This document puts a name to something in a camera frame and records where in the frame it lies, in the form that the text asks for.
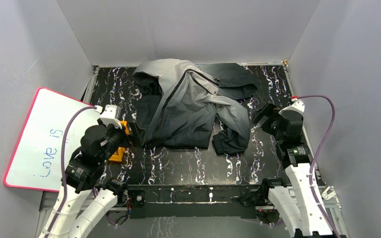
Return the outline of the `grey and black jacket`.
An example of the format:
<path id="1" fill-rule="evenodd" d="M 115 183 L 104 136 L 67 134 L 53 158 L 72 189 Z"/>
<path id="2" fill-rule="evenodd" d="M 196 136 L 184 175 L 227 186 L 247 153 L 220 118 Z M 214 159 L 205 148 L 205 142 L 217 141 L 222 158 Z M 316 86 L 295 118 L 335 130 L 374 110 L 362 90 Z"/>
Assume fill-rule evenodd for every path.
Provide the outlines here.
<path id="1" fill-rule="evenodd" d="M 247 149 L 251 123 L 240 101 L 253 96 L 257 85 L 243 66 L 158 59 L 141 63 L 132 76 L 142 95 L 135 107 L 143 145 L 212 144 L 218 155 Z"/>

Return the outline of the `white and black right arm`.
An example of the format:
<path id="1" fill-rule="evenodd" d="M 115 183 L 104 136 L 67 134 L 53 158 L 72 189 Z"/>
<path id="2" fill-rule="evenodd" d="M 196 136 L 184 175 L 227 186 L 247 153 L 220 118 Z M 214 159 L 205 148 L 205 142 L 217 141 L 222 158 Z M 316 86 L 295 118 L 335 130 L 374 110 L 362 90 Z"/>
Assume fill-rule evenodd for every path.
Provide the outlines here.
<path id="1" fill-rule="evenodd" d="M 265 104 L 254 116 L 257 124 L 266 118 L 261 129 L 276 141 L 276 155 L 290 180 L 292 189 L 281 178 L 265 178 L 259 189 L 263 204 L 273 205 L 292 238 L 338 238 L 314 179 L 310 149 L 302 141 L 305 105 L 296 100 L 280 108 Z"/>

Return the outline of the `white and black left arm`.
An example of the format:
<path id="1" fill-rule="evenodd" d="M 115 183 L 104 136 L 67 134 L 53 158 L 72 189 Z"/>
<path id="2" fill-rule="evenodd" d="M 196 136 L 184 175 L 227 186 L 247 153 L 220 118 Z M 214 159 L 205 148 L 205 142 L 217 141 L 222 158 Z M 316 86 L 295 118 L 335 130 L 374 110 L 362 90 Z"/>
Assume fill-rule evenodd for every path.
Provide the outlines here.
<path id="1" fill-rule="evenodd" d="M 120 158 L 121 150 L 135 142 L 126 121 L 104 125 L 98 120 L 87 128 L 63 173 L 57 200 L 39 237 L 85 238 L 110 208 L 128 203 L 124 182 L 111 178 L 97 185 L 97 181 L 110 158 Z"/>

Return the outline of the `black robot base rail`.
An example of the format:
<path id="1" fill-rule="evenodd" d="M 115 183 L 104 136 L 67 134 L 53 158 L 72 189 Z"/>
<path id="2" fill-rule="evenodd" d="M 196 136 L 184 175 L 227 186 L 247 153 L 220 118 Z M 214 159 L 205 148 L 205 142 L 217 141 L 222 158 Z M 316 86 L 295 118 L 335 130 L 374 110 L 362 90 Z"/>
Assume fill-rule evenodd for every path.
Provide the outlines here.
<path id="1" fill-rule="evenodd" d="M 259 185 L 129 185 L 108 213 L 119 213 L 120 224 L 128 211 L 132 219 L 237 217 L 269 226 L 283 223 Z"/>

